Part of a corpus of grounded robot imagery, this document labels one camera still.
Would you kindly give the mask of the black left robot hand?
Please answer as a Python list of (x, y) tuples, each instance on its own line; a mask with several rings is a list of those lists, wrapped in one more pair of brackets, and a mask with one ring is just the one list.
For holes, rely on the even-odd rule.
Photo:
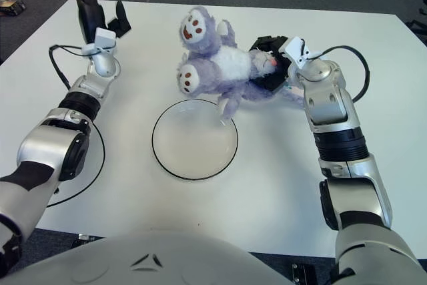
[(105, 22), (105, 13), (98, 0), (76, 0), (76, 2), (79, 24), (86, 44), (95, 41), (97, 28), (113, 31), (118, 38), (123, 37), (131, 30), (131, 25), (122, 1), (116, 2), (116, 18), (112, 19), (109, 23)]

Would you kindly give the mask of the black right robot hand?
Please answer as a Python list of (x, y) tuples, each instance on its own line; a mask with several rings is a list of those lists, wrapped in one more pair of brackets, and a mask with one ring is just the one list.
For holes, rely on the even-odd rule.
[(263, 53), (268, 53), (274, 58), (274, 70), (265, 75), (259, 75), (250, 79), (250, 82), (256, 86), (266, 89), (272, 93), (279, 91), (287, 81), (288, 68), (291, 65), (291, 61), (284, 57), (279, 52), (279, 48), (288, 40), (286, 36), (262, 36), (258, 37), (254, 44), (251, 46), (251, 50), (259, 50)]

